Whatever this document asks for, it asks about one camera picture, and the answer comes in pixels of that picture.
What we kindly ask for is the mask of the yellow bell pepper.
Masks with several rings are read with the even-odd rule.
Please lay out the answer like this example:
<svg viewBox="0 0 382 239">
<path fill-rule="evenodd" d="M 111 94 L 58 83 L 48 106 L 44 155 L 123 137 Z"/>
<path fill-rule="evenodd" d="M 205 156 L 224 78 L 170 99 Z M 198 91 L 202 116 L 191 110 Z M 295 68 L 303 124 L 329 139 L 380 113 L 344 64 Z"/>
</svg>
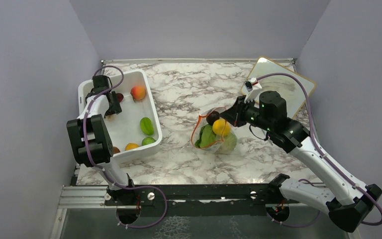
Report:
<svg viewBox="0 0 382 239">
<path fill-rule="evenodd" d="M 225 119 L 218 119 L 212 125 L 212 131 L 221 137 L 226 137 L 231 132 L 231 127 Z"/>
</svg>

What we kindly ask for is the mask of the dark brown avocado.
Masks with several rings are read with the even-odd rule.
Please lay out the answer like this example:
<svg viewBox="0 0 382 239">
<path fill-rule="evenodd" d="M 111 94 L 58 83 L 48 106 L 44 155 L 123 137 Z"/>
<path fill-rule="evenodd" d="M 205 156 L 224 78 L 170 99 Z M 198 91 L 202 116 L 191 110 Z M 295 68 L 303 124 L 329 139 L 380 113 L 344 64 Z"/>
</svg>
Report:
<svg viewBox="0 0 382 239">
<path fill-rule="evenodd" d="M 213 111 L 205 119 L 209 125 L 213 125 L 217 120 L 220 119 L 220 113 Z"/>
</svg>

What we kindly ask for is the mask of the clear zip bag orange zipper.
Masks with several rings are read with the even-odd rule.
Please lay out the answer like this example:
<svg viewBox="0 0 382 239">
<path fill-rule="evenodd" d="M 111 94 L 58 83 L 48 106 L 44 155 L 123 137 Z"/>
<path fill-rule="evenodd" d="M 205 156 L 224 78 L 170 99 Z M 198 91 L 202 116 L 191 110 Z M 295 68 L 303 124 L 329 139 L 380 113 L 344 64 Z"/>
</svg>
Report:
<svg viewBox="0 0 382 239">
<path fill-rule="evenodd" d="M 230 154 L 237 146 L 237 137 L 231 125 L 220 114 L 226 107 L 201 111 L 191 134 L 192 145 L 216 154 Z"/>
</svg>

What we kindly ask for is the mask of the green cabbage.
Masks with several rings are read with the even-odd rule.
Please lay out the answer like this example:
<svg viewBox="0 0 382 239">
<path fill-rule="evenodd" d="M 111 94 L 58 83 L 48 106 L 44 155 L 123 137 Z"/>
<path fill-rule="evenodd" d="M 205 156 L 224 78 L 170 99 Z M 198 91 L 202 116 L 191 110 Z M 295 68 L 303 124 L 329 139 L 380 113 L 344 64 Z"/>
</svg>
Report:
<svg viewBox="0 0 382 239">
<path fill-rule="evenodd" d="M 238 139 L 234 133 L 230 133 L 223 139 L 224 141 L 220 144 L 220 147 L 215 152 L 217 154 L 229 154 L 235 149 L 237 145 Z"/>
</svg>

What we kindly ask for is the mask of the green leafy vegetable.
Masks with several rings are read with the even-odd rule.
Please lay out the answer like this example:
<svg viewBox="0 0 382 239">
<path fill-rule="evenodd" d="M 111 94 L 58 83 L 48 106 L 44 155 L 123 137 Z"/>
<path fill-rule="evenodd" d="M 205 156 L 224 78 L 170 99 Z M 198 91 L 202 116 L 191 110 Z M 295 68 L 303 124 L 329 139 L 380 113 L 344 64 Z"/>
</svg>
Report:
<svg viewBox="0 0 382 239">
<path fill-rule="evenodd" d="M 197 148 L 210 147 L 216 142 L 216 134 L 212 131 L 211 125 L 205 125 L 200 129 L 199 138 L 194 143 Z"/>
</svg>

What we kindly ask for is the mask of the garlic bulb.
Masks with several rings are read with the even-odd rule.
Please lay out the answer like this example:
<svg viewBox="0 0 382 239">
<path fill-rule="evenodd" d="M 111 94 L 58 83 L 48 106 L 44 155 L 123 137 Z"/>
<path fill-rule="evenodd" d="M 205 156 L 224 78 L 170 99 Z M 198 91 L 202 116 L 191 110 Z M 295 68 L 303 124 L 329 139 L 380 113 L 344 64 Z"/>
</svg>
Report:
<svg viewBox="0 0 382 239">
<path fill-rule="evenodd" d="M 115 118 L 116 115 L 106 115 L 105 116 L 105 119 L 106 120 L 113 120 Z"/>
</svg>

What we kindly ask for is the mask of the orange peach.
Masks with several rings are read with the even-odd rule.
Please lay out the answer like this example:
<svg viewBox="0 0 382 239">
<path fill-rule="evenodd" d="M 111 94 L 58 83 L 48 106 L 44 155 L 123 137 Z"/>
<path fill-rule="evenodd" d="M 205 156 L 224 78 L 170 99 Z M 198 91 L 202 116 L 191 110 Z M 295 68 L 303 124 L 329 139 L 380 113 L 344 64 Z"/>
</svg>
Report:
<svg viewBox="0 0 382 239">
<path fill-rule="evenodd" d="M 143 86 L 135 86 L 130 90 L 130 94 L 134 101 L 141 101 L 146 97 L 147 91 Z"/>
</svg>

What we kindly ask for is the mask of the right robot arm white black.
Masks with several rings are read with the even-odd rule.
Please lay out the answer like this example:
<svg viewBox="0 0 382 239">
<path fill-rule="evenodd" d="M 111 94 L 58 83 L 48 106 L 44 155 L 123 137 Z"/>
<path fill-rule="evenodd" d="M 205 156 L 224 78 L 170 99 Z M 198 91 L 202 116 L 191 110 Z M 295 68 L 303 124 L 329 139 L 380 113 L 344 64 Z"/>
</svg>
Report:
<svg viewBox="0 0 382 239">
<path fill-rule="evenodd" d="M 379 208 L 381 188 L 365 184 L 329 156 L 306 127 L 287 116 L 287 103 L 278 92 L 261 93 L 258 107 L 240 96 L 220 117 L 234 127 L 248 124 L 264 130 L 267 140 L 305 164 L 326 185 L 320 189 L 280 174 L 268 184 L 272 202 L 287 199 L 306 204 L 350 233 L 365 223 L 373 208 Z"/>
</svg>

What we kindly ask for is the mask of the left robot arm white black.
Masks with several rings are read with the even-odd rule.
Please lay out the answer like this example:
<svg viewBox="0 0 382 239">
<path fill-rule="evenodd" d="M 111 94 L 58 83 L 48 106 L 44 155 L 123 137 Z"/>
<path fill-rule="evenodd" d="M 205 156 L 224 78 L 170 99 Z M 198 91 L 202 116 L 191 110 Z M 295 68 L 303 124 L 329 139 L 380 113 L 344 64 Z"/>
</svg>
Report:
<svg viewBox="0 0 382 239">
<path fill-rule="evenodd" d="M 129 175 L 112 162 L 114 146 L 104 122 L 106 116 L 122 112 L 120 102 L 108 76 L 93 76 L 92 83 L 84 110 L 66 124 L 73 155 L 78 164 L 98 170 L 109 190 L 118 191 L 118 199 L 128 205 L 136 200 L 137 192 Z"/>
</svg>

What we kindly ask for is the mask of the dark red vegetable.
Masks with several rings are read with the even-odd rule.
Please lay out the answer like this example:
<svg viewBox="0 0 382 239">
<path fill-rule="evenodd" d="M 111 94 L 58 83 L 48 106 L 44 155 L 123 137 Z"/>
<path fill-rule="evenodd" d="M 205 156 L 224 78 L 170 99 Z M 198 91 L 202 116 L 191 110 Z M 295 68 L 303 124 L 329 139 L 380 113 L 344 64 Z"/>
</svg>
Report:
<svg viewBox="0 0 382 239">
<path fill-rule="evenodd" d="M 119 102 L 119 103 L 123 101 L 123 99 L 124 99 L 124 95 L 123 95 L 123 94 L 121 94 L 121 93 L 116 93 L 116 96 L 117 96 L 117 99 L 118 99 L 118 102 Z"/>
</svg>

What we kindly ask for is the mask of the white plastic bin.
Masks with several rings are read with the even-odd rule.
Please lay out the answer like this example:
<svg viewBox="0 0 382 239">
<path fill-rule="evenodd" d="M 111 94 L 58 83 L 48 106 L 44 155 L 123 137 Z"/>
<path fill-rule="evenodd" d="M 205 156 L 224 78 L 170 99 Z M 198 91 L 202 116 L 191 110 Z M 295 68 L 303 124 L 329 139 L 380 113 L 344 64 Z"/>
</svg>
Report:
<svg viewBox="0 0 382 239">
<path fill-rule="evenodd" d="M 135 86 L 146 88 L 147 95 L 141 101 L 134 101 L 130 94 L 130 90 Z M 162 140 L 162 130 L 145 72 L 140 69 L 124 72 L 123 82 L 113 91 L 124 95 L 123 101 L 120 102 L 122 112 L 117 114 L 113 120 L 104 119 L 113 146 L 120 149 L 120 153 L 115 154 L 113 160 L 125 163 L 157 153 Z M 144 117 L 148 117 L 152 121 L 154 128 L 152 137 L 156 142 L 142 146 L 142 140 L 148 136 L 141 131 L 139 126 L 140 120 Z M 125 151 L 124 148 L 128 143 L 136 143 L 140 147 Z"/>
</svg>

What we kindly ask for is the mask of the brown round fruit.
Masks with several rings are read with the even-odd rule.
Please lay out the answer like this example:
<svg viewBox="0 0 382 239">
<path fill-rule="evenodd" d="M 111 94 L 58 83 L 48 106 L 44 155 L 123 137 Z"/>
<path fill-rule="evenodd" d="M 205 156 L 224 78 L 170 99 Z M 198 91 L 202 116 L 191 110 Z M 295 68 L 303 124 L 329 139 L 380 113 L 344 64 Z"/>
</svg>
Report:
<svg viewBox="0 0 382 239">
<path fill-rule="evenodd" d="M 117 147 L 114 146 L 114 147 L 112 148 L 112 153 L 113 153 L 113 154 L 118 154 L 118 153 L 120 153 L 119 148 L 117 148 Z"/>
</svg>

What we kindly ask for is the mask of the small orange fruit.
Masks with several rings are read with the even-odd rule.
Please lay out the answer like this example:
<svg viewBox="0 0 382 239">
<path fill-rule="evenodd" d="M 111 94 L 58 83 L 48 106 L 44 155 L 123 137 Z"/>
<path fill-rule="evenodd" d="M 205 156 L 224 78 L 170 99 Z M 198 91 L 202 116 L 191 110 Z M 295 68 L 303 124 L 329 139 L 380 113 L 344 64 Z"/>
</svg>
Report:
<svg viewBox="0 0 382 239">
<path fill-rule="evenodd" d="M 136 149 L 136 148 L 138 148 L 138 147 L 140 147 L 140 145 L 138 145 L 138 144 L 136 144 L 136 143 L 128 143 L 128 144 L 125 146 L 124 150 L 125 150 L 125 151 L 128 151 L 128 150 Z"/>
</svg>

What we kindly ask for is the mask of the green lime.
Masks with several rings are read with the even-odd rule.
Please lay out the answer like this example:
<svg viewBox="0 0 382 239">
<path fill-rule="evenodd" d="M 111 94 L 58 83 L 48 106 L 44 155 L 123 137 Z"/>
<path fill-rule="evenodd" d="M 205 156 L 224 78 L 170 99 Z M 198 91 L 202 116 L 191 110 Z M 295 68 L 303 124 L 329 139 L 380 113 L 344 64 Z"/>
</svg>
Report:
<svg viewBox="0 0 382 239">
<path fill-rule="evenodd" d="M 152 144 L 152 143 L 155 143 L 155 142 L 156 142 L 156 140 L 153 137 L 148 136 L 148 137 L 146 137 L 146 138 L 144 138 L 142 140 L 141 145 L 145 146 L 145 145 L 149 145 L 149 144 Z"/>
</svg>

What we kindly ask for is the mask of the black mounting rail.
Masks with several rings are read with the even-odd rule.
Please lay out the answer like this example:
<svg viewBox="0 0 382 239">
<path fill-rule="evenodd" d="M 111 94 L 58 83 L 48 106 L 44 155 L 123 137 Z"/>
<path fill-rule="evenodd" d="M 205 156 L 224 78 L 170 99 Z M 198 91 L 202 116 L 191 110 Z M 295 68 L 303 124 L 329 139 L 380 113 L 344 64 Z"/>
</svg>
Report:
<svg viewBox="0 0 382 239">
<path fill-rule="evenodd" d="M 269 183 L 137 185 L 130 190 L 107 189 L 104 205 L 125 217 L 266 216 L 267 206 L 286 204 L 279 186 L 289 176 Z"/>
</svg>

